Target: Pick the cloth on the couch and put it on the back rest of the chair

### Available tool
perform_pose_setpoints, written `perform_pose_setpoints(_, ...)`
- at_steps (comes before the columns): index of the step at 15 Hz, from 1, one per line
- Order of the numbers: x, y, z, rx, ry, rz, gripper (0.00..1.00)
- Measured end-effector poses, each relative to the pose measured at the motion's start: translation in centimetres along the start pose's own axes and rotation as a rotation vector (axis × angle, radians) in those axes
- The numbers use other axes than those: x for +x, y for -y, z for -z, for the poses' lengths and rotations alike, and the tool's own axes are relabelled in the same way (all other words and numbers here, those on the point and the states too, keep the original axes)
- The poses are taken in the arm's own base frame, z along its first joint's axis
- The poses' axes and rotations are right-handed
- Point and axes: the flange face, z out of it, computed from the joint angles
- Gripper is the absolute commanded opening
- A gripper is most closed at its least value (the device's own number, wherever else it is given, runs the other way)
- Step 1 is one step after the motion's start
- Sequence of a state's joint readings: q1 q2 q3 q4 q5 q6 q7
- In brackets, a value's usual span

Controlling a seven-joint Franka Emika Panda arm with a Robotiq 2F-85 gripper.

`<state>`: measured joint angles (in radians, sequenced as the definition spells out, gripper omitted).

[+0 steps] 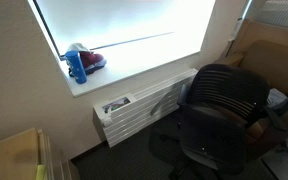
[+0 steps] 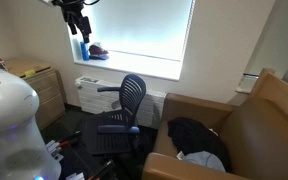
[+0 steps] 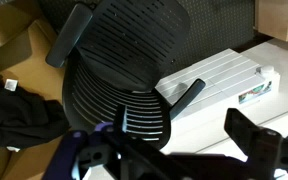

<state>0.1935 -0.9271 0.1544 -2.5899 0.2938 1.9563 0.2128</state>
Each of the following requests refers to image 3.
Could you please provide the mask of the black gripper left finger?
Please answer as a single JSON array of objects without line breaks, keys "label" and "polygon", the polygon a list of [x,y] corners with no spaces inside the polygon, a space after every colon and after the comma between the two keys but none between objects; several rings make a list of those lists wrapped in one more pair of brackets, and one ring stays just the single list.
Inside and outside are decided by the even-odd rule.
[{"label": "black gripper left finger", "polygon": [[127,107],[125,105],[119,105],[117,107],[114,128],[121,132],[127,130]]}]

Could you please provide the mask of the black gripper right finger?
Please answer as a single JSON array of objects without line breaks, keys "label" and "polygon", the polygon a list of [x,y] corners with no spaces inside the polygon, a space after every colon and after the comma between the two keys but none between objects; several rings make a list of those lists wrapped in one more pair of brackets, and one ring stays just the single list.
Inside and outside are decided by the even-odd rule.
[{"label": "black gripper right finger", "polygon": [[261,129],[238,109],[227,110],[224,130],[246,156],[256,156]]}]

